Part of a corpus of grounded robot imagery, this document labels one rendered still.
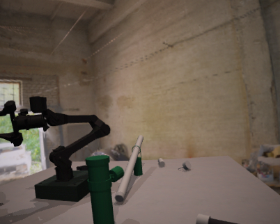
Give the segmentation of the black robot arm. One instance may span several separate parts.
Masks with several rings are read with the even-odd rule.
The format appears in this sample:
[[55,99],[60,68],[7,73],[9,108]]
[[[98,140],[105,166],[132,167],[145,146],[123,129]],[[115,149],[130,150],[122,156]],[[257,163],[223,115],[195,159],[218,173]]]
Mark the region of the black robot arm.
[[[46,132],[49,126],[57,126],[70,123],[85,123],[88,122],[93,128],[92,132],[75,141],[71,145],[59,146],[50,152],[49,160],[56,166],[56,180],[55,182],[68,182],[73,176],[71,168],[72,161],[70,156],[77,150],[94,141],[95,139],[103,138],[110,133],[110,127],[101,121],[96,115],[66,115],[62,113],[55,113],[47,109],[47,98],[34,96],[30,97],[30,107],[33,113],[42,113],[40,115],[31,115],[32,129],[42,128]],[[46,119],[46,120],[45,120]]]

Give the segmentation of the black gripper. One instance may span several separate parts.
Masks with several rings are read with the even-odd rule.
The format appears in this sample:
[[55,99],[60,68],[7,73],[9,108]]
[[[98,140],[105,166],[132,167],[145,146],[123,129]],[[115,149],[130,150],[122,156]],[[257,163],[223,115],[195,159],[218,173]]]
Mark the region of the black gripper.
[[4,109],[0,111],[0,116],[4,116],[9,114],[10,119],[13,125],[13,132],[0,134],[0,138],[6,139],[7,141],[10,141],[13,143],[14,147],[18,147],[23,142],[22,133],[19,132],[19,130],[22,129],[32,129],[31,127],[31,121],[30,121],[30,115],[27,116],[15,116],[15,101],[8,100],[4,104]]

